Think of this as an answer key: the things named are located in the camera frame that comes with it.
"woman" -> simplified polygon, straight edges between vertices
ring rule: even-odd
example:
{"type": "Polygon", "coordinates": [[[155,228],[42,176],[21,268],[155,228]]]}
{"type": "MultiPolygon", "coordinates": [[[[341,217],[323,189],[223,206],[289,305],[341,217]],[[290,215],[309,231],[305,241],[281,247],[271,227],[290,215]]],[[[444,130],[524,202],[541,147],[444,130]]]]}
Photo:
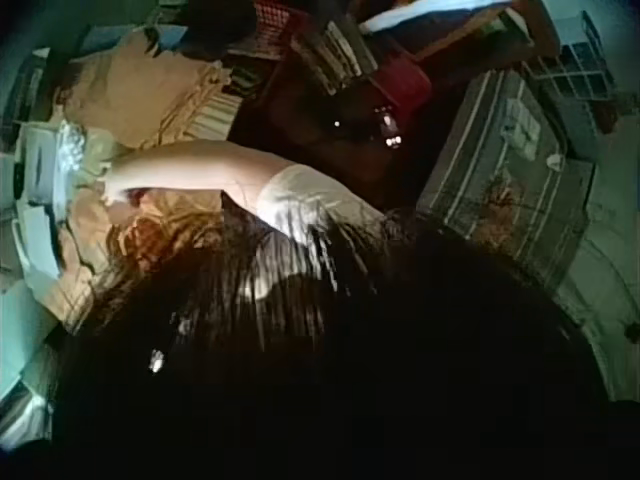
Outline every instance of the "woman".
{"type": "Polygon", "coordinates": [[[105,292],[64,363],[50,455],[376,474],[434,443],[604,441],[580,331],[437,221],[385,218],[311,168],[226,142],[135,153],[105,200],[137,188],[222,189],[259,220],[212,225],[222,241],[199,233],[105,292]]]}

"red basket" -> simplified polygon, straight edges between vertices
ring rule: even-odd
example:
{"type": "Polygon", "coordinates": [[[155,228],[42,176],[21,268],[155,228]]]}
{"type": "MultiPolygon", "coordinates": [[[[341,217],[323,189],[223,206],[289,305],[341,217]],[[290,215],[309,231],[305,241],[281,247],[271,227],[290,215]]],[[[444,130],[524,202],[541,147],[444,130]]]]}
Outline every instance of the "red basket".
{"type": "Polygon", "coordinates": [[[282,60],[290,50],[291,37],[305,25],[308,15],[276,0],[254,1],[258,16],[256,33],[233,45],[229,53],[282,60]]]}

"bare arm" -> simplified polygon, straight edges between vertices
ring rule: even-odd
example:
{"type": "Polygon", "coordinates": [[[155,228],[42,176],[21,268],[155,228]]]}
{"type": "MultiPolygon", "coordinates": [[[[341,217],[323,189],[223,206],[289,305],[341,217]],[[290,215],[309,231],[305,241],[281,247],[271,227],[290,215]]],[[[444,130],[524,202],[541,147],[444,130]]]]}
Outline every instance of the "bare arm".
{"type": "Polygon", "coordinates": [[[107,202],[137,188],[224,190],[255,212],[258,195],[292,162],[230,142],[196,140],[135,152],[114,162],[105,177],[107,202]]]}

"bed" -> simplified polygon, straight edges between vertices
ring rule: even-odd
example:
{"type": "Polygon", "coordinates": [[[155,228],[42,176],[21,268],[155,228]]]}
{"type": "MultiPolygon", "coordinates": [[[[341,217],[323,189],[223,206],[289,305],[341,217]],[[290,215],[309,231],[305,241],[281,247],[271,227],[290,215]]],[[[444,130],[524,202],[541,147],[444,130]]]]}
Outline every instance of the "bed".
{"type": "Polygon", "coordinates": [[[566,153],[562,130],[526,81],[488,72],[469,84],[417,208],[512,256],[553,290],[586,228],[593,176],[591,164],[566,153]],[[505,134],[515,103],[538,126],[528,154],[505,134]]]}

